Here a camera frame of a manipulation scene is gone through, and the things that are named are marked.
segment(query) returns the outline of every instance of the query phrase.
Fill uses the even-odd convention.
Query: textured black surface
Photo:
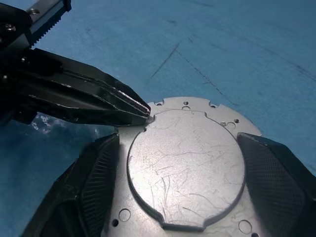
[[[86,146],[49,190],[23,236],[100,236],[112,204],[118,153],[115,133]]]
[[[99,149],[98,159],[81,193],[83,217],[89,236],[99,236],[110,211],[117,166],[119,143]]]
[[[270,234],[308,236],[315,177],[282,144],[249,134],[239,134],[238,142],[252,202]]]

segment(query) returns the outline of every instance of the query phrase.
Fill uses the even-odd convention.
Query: metal part
[[[169,110],[135,139],[131,191],[163,227],[205,229],[237,204],[244,162],[234,137],[204,112]]]
[[[146,126],[119,129],[116,190],[102,236],[244,237],[251,231],[269,237],[243,186],[234,139],[260,131],[205,99],[175,97],[150,106]],[[120,220],[122,210],[128,210],[127,221]]]
[[[27,12],[0,3],[0,73],[10,78],[0,80],[0,121],[30,124],[42,112],[73,123],[144,124],[150,107],[127,85],[92,66],[28,49],[70,9],[70,0],[39,0]]]
[[[36,43],[71,9],[71,0],[38,0],[27,12],[0,3],[1,61],[13,61],[20,52]]]
[[[39,49],[28,51],[20,64],[13,90],[20,122],[31,123],[42,112],[73,123],[129,126],[150,115],[130,87],[90,65]]]

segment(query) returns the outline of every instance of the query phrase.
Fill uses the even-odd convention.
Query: screw
[[[29,15],[37,15],[39,13],[40,11],[38,9],[31,8],[30,10],[28,10]]]
[[[13,26],[12,24],[6,24],[5,28],[6,28],[6,31],[16,31],[15,26]]]
[[[8,76],[7,75],[3,75],[2,76],[2,82],[3,83],[7,83],[8,82]]]

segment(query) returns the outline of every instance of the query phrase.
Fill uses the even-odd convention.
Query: silver metal plate
[[[175,97],[150,106],[146,128],[119,129],[111,221],[102,235],[269,237],[244,186],[235,140],[239,132],[260,131],[205,99]]]

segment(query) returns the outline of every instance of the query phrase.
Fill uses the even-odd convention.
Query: blue surface
[[[96,66],[147,102],[227,105],[316,174],[315,12],[314,0],[73,0],[36,47]],[[1,236],[23,231],[84,143],[108,129],[41,116],[1,128]]]

